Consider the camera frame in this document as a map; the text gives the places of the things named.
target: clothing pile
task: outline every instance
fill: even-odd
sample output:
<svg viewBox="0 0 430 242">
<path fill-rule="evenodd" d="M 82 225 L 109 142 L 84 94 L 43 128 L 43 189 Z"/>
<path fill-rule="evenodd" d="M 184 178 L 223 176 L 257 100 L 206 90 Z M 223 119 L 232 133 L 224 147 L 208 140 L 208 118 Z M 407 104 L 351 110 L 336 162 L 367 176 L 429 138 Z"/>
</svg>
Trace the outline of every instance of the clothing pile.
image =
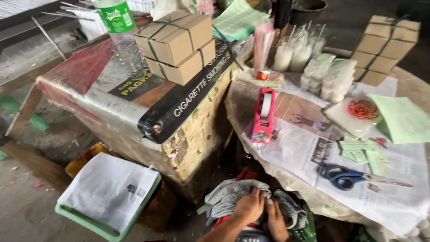
<svg viewBox="0 0 430 242">
<path fill-rule="evenodd" d="M 287 229 L 301 229 L 308 225 L 306 211 L 287 192 L 277 189 L 272 195 L 269 185 L 263 182 L 237 179 L 223 181 L 205 197 L 206 217 L 208 218 L 206 225 L 211 226 L 217 219 L 232 215 L 237 202 L 243 196 L 250 194 L 254 187 L 258 187 L 260 193 L 266 194 L 267 199 L 272 197 L 279 203 Z M 262 219 L 263 215 L 254 224 L 261 224 Z"/>
</svg>

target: white tape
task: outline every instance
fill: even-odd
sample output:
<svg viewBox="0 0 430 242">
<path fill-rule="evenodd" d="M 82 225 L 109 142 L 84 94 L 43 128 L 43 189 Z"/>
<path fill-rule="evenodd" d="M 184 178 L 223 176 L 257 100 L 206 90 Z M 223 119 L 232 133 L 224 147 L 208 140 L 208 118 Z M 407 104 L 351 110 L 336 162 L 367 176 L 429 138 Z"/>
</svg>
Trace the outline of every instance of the white tape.
<svg viewBox="0 0 430 242">
<path fill-rule="evenodd" d="M 261 117 L 267 117 L 269 116 L 270 106 L 272 105 L 272 94 L 271 93 L 265 93 L 263 95 L 263 105 L 261 106 Z"/>
</svg>

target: hand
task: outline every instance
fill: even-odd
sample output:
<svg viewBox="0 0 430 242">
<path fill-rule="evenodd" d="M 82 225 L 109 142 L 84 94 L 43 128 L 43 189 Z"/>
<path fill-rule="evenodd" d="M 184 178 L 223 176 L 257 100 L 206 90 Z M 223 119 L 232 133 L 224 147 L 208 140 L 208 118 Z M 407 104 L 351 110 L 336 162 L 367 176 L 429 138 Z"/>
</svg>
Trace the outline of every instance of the hand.
<svg viewBox="0 0 430 242">
<path fill-rule="evenodd" d="M 243 224 L 257 221 L 264 209 L 266 194 L 259 195 L 260 189 L 254 188 L 251 194 L 243 196 L 236 204 L 233 217 L 242 221 Z"/>
<path fill-rule="evenodd" d="M 269 215 L 267 227 L 272 238 L 276 242 L 288 241 L 290 234 L 287 231 L 284 218 L 282 217 L 282 213 L 277 202 L 273 202 L 271 199 L 267 201 L 267 214 Z"/>
</svg>

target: cardboard box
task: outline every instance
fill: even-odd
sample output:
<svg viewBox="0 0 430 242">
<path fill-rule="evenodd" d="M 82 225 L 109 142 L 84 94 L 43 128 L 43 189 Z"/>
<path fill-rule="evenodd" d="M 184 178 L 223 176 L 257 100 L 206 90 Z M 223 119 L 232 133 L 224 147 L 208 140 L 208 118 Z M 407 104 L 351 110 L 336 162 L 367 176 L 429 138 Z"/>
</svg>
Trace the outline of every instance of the cardboard box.
<svg viewBox="0 0 430 242">
<path fill-rule="evenodd" d="M 134 37 L 144 56 L 178 66 L 212 39 L 211 17 L 176 10 L 138 29 Z"/>
<path fill-rule="evenodd" d="M 372 16 L 356 51 L 377 55 L 388 41 L 380 56 L 396 60 L 403 59 L 418 42 L 420 23 L 409 20 L 400 21 L 394 28 L 391 39 L 389 39 L 392 21 L 394 21 L 393 18 Z"/>
<path fill-rule="evenodd" d="M 375 55 L 356 51 L 352 55 L 351 59 L 357 61 L 356 67 L 366 68 L 374 57 Z M 372 65 L 370 65 L 369 70 L 389 74 L 391 72 L 391 69 L 393 69 L 393 67 L 396 66 L 398 62 L 398 60 L 378 56 L 376 57 Z"/>
<path fill-rule="evenodd" d="M 354 72 L 354 81 L 357 81 L 364 73 L 364 71 L 365 69 L 356 67 Z M 388 75 L 384 73 L 376 71 L 367 71 L 361 82 L 377 87 L 379 86 L 379 84 L 381 84 L 381 82 L 384 81 L 387 76 Z"/>
<path fill-rule="evenodd" d="M 184 86 L 215 58 L 215 40 L 207 42 L 201 50 L 202 54 L 196 50 L 177 66 L 167 65 L 150 58 L 146 58 L 146 62 L 152 73 Z"/>
</svg>

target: red logo sticker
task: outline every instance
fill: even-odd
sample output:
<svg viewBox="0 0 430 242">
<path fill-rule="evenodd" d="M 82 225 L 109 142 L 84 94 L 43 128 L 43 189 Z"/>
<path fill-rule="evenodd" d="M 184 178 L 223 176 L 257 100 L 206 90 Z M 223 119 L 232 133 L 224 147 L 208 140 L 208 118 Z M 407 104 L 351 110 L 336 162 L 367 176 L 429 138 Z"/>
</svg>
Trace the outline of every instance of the red logo sticker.
<svg viewBox="0 0 430 242">
<path fill-rule="evenodd" d="M 353 100 L 348 104 L 347 109 L 348 113 L 361 120 L 372 120 L 379 117 L 378 107 L 368 100 Z"/>
</svg>

